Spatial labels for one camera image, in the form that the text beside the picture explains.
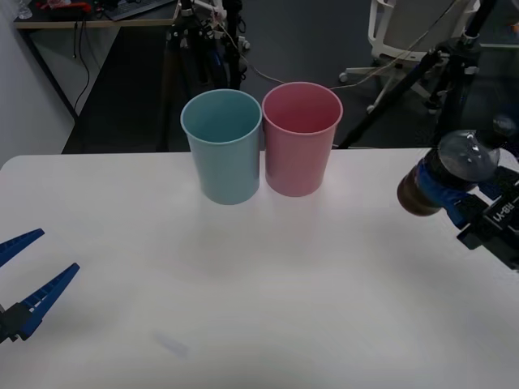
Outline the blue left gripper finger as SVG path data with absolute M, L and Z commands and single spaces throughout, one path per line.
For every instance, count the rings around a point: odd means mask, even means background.
M 11 261 L 22 250 L 45 234 L 43 229 L 35 229 L 0 244 L 0 267 Z
M 62 295 L 68 284 L 80 270 L 78 263 L 72 263 L 50 282 L 34 293 L 1 313 L 1 342 L 9 339 L 27 340 L 40 326 L 49 309 Z

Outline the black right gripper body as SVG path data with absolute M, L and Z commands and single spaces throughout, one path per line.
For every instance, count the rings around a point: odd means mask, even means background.
M 471 194 L 456 204 L 466 225 L 457 239 L 468 249 L 483 246 L 508 268 L 518 268 L 518 190 L 505 191 L 492 205 Z

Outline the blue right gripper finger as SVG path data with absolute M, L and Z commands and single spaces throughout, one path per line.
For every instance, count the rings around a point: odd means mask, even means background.
M 477 195 L 438 183 L 425 165 L 419 165 L 419 189 L 435 207 L 447 212 L 456 227 L 465 227 L 487 209 L 487 203 Z
M 498 166 L 491 178 L 480 183 L 480 191 L 493 201 L 517 188 L 518 172 L 504 166 Z

